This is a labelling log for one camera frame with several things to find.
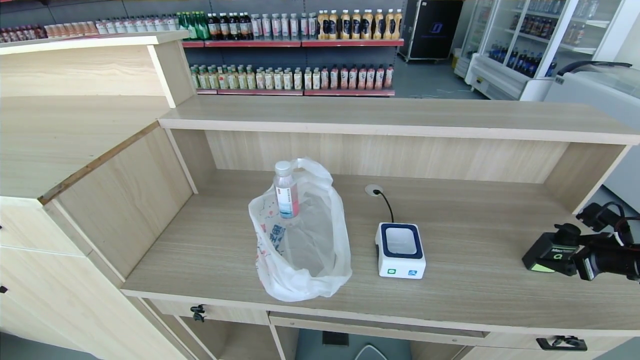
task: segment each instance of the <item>cabinet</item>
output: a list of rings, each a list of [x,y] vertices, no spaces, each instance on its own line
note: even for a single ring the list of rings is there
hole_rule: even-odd
[[[465,81],[490,99],[541,101],[564,66],[613,61],[639,13],[630,0],[498,0]]]

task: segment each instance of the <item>light wood surface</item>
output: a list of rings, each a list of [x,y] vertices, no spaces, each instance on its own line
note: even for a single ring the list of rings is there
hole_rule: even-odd
[[[580,224],[541,184],[335,176],[351,247],[350,280],[331,298],[283,303],[255,271],[247,204],[272,172],[218,170],[192,196],[127,278],[122,291],[154,299],[428,327],[540,334],[637,336],[637,284],[527,271],[522,256],[554,224]],[[374,235],[388,209],[417,224],[427,268],[419,281],[378,275]],[[201,280],[207,279],[207,286]]]
[[[92,248],[126,278],[191,194],[157,127],[56,199]]]
[[[460,345],[420,341],[411,341],[410,347],[412,360],[452,360],[465,348]]]
[[[573,143],[545,186],[572,213],[578,213],[609,177],[631,146]]]
[[[2,247],[0,266],[8,288],[2,299],[28,304],[20,316],[37,318],[83,351],[101,359],[183,358],[86,257]],[[0,318],[16,316],[5,304]]]
[[[198,193],[198,188],[206,186],[216,171],[216,163],[209,149],[205,131],[165,130],[193,192]]]
[[[484,345],[484,333],[480,331],[451,330],[436,327],[368,322],[362,320],[327,318],[322,316],[290,315],[274,312],[269,314],[269,319],[273,325],[282,327],[345,332],[347,334],[428,341],[432,343]]]
[[[196,94],[181,42],[148,45],[147,50],[170,108]]]
[[[492,332],[484,339],[483,347],[502,347],[502,348],[529,348],[540,350],[540,346],[536,342],[536,338],[548,338],[549,343],[553,342],[554,336],[544,334],[513,334],[508,332]],[[621,345],[631,337],[613,337],[613,336],[581,336],[589,350],[608,351]]]
[[[273,171],[279,160],[309,157],[332,174],[514,183],[543,183],[568,146],[564,142],[416,136],[206,133],[220,169]]]
[[[0,197],[0,245],[82,255],[36,199]]]
[[[3,101],[0,195],[31,199],[43,195],[167,109],[164,96],[14,97]]]
[[[444,99],[196,95],[171,129],[487,138],[637,145],[637,131],[585,104]]]
[[[184,316],[187,318],[193,316],[193,312],[190,310],[191,307],[200,305],[189,302],[157,299],[151,300],[151,302],[153,302],[162,314]],[[203,308],[205,310],[203,315],[206,316],[206,319],[269,325],[269,317],[264,310],[211,305],[205,305]]]
[[[156,31],[149,33],[109,34],[99,38],[46,38],[0,44],[0,55],[35,53],[39,51],[82,49],[91,47],[114,47],[130,45],[157,45],[186,37],[186,30]]]
[[[2,97],[163,96],[145,45],[2,56]]]
[[[470,349],[466,354],[461,353],[459,356],[456,356],[454,360],[591,360],[604,353],[604,351],[570,352],[475,347]]]

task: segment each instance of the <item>glass door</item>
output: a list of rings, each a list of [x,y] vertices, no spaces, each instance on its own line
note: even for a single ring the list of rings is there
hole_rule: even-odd
[[[467,59],[471,59],[471,56],[480,49],[480,43],[489,22],[494,2],[495,0],[478,0],[476,4],[471,20],[471,28],[462,47],[462,55]]]

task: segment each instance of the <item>bottle label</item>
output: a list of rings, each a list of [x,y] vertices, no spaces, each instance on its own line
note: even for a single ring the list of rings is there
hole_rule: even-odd
[[[298,215],[298,186],[290,188],[275,188],[278,199],[278,209],[282,218],[293,218]]]

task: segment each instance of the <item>white bottle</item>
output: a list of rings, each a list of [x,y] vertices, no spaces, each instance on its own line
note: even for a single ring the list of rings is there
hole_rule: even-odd
[[[293,168],[289,161],[278,161],[275,166],[276,176],[273,178],[273,186],[276,192],[276,201],[280,217],[294,218],[298,216],[298,186],[293,179]]]

